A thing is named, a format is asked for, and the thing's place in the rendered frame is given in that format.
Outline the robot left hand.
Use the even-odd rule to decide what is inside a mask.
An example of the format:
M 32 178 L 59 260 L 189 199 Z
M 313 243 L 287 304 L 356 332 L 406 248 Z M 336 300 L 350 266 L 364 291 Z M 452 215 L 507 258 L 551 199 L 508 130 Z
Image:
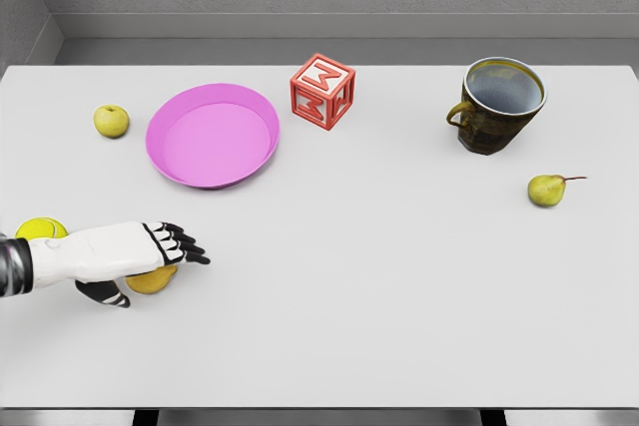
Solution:
M 164 221 L 127 221 L 82 229 L 69 236 L 74 246 L 75 287 L 91 300 L 127 308 L 130 300 L 115 282 L 170 264 L 209 264 L 203 248 L 184 230 Z

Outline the yellow tennis ball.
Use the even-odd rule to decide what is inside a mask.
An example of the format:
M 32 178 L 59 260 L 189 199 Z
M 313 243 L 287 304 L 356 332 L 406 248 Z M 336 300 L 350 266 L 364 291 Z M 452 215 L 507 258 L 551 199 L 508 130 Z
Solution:
M 35 238 L 62 238 L 68 235 L 66 228 L 50 217 L 34 217 L 23 222 L 15 236 L 27 240 Z

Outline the green pear with stem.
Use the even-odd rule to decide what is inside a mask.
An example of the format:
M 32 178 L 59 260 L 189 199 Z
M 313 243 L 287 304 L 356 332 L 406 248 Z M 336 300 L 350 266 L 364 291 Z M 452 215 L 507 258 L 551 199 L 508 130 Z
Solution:
M 575 180 L 586 180 L 586 177 L 566 178 L 560 175 L 535 176 L 527 185 L 528 198 L 538 207 L 555 207 L 563 200 L 566 183 Z

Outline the yellow lemon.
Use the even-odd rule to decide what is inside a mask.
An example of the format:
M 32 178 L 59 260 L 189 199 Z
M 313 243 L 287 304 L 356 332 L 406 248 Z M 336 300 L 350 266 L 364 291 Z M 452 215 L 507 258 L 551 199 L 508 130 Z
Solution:
M 174 264 L 160 266 L 148 273 L 127 276 L 125 281 L 134 292 L 147 295 L 155 294 L 170 283 L 178 270 Z

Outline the pink round plate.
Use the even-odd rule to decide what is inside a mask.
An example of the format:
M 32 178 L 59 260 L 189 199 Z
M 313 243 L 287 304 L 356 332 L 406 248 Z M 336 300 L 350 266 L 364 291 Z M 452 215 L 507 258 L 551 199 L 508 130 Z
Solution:
M 257 172 L 279 139 L 280 120 L 266 97 L 241 85 L 218 83 L 167 101 L 149 122 L 146 151 L 166 178 L 219 189 Z

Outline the yellow-green apple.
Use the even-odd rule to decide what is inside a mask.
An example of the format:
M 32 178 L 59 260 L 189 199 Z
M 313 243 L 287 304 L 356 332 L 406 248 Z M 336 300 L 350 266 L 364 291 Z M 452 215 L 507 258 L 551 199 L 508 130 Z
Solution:
M 94 127 L 103 137 L 117 139 L 126 134 L 130 125 L 129 114 L 116 105 L 103 105 L 93 115 Z

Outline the dark olive mug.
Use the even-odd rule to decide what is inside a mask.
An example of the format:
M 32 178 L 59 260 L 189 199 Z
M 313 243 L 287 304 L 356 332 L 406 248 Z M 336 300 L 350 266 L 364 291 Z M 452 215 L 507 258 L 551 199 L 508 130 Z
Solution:
M 480 59 L 463 77 L 461 101 L 447 114 L 457 138 L 469 151 L 492 155 L 503 150 L 544 107 L 548 90 L 525 63 L 504 57 Z

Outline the red letter block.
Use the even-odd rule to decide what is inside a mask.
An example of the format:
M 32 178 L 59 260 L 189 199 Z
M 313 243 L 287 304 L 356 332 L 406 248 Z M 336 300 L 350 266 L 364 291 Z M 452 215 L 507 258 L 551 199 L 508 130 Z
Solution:
M 315 53 L 291 77 L 292 112 L 330 131 L 353 102 L 355 70 Z

